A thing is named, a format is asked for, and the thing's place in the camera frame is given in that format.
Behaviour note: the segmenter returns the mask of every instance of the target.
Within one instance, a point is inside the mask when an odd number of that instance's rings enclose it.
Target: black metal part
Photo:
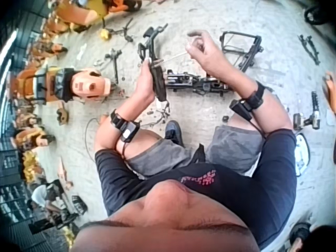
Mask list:
[[[148,52],[149,57],[152,59],[152,61],[157,60],[154,50],[154,39],[157,37],[159,33],[163,32],[167,28],[167,26],[168,24],[165,24],[163,27],[159,26],[156,29],[154,29],[153,27],[149,27],[147,31],[144,33],[143,37],[148,38],[148,40],[144,45],[142,43],[139,43],[138,45],[138,54],[141,58],[141,61],[145,60],[147,50],[149,51]]]
[[[303,127],[311,125],[314,130],[320,129],[320,108],[317,94],[315,91],[311,93],[311,99],[313,103],[313,113],[309,118],[305,118],[302,113],[296,113],[293,115],[293,128],[294,130],[302,130]]]
[[[161,102],[167,100],[167,94],[162,68],[160,66],[154,67],[154,61],[157,60],[154,49],[154,40],[159,33],[163,32],[167,28],[167,26],[168,24],[165,24],[163,27],[159,26],[156,29],[149,27],[143,35],[143,37],[148,38],[148,40],[145,44],[138,44],[138,54],[140,56],[141,62],[143,62],[146,58],[146,51],[148,51],[148,56],[152,60],[151,74],[154,82],[153,89],[156,97]]]
[[[238,36],[245,36],[245,37],[249,37],[249,38],[254,38],[254,42],[253,42],[253,44],[250,47],[250,50],[248,52],[245,52],[243,49],[241,49],[241,50],[227,49],[228,47],[231,47],[231,46],[228,46],[228,45],[225,44],[225,36],[228,35],[228,34],[232,34],[232,36],[238,35]],[[246,34],[246,33],[239,33],[239,32],[236,32],[236,31],[235,32],[234,31],[225,31],[220,36],[219,40],[220,40],[222,51],[223,51],[224,54],[226,54],[226,53],[238,54],[239,57],[243,58],[242,62],[238,65],[239,69],[242,72],[246,72],[248,67],[252,67],[254,65],[253,59],[254,59],[254,57],[257,53],[260,53],[260,52],[264,51],[264,49],[261,46],[261,40],[262,39],[261,39],[260,36],[255,36],[255,35]]]
[[[310,115],[308,119],[304,120],[303,125],[304,126],[311,125],[313,129],[318,130],[320,129],[321,119],[320,119],[319,101],[315,91],[311,93],[311,99],[313,103],[313,113]]]
[[[129,29],[128,26],[131,24],[132,21],[133,21],[133,18],[131,18],[127,22],[126,26],[123,27],[121,30],[114,30],[114,29],[106,28],[105,27],[105,20],[103,19],[103,28],[106,29],[109,32],[110,35],[123,34],[123,36],[124,36],[124,38],[127,42],[133,42],[134,41],[133,38],[131,36],[127,35],[127,31]]]
[[[119,79],[118,79],[118,66],[117,66],[117,58],[119,57],[119,55],[122,54],[121,50],[114,50],[111,49],[109,54],[105,55],[105,60],[106,59],[110,59],[111,61],[113,61],[113,68],[114,68],[114,79],[115,79],[115,84],[119,83]]]
[[[173,89],[174,92],[177,92],[179,89],[192,89],[199,95],[219,93],[222,97],[223,93],[231,91],[228,85],[214,77],[200,77],[188,72],[176,74],[173,73],[172,70],[167,71],[167,81],[165,85],[167,89]]]
[[[320,65],[320,61],[319,61],[319,52],[316,50],[316,47],[313,43],[313,41],[311,40],[311,36],[308,36],[307,38],[304,38],[303,35],[298,36],[303,48],[305,49],[305,51],[308,53],[309,57],[312,58],[315,62],[315,65]]]

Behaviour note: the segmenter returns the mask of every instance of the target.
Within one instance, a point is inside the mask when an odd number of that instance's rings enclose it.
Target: metal rod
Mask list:
[[[166,59],[166,60],[163,60],[163,61],[161,61],[161,62],[158,62],[158,63],[156,63],[153,67],[158,67],[159,65],[161,65],[161,64],[163,64],[163,63],[166,63],[167,61],[170,61],[170,60],[173,60],[173,59],[175,59],[175,58],[178,58],[178,57],[180,57],[180,56],[183,56],[183,55],[186,55],[188,52],[182,52],[182,53],[180,53],[180,54],[177,54],[177,55],[175,55],[175,56],[173,56],[173,57],[171,57],[171,58],[169,58],[169,59]]]

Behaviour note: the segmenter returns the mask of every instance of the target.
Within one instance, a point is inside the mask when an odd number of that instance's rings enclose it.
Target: metal frame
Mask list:
[[[227,49],[227,47],[231,47],[226,45],[225,43],[225,36],[228,34],[232,34],[232,37],[235,35],[238,36],[244,36],[244,37],[249,37],[249,38],[254,38],[254,42],[252,46],[250,47],[250,50],[248,52],[244,52],[244,50],[232,50],[232,49]],[[219,38],[222,51],[223,53],[233,53],[233,54],[238,54],[239,57],[243,57],[242,62],[239,64],[239,69],[242,72],[246,72],[247,68],[250,66],[254,65],[253,59],[257,53],[260,53],[264,51],[264,49],[261,46],[261,37],[260,36],[255,36],[251,34],[246,34],[246,33],[239,33],[239,32],[234,32],[234,31],[225,31]]]

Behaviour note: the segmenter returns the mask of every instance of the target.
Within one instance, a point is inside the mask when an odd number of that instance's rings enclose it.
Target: person's leg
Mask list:
[[[147,178],[190,163],[193,152],[183,147],[178,123],[168,122],[165,133],[163,139],[153,131],[140,129],[126,144],[124,158],[132,170]],[[116,149],[121,155],[123,148],[124,143],[119,140]]]
[[[259,128],[254,119],[251,122]],[[227,125],[216,127],[205,152],[206,161],[244,175],[257,161],[263,143],[263,136],[248,121],[234,114]]]

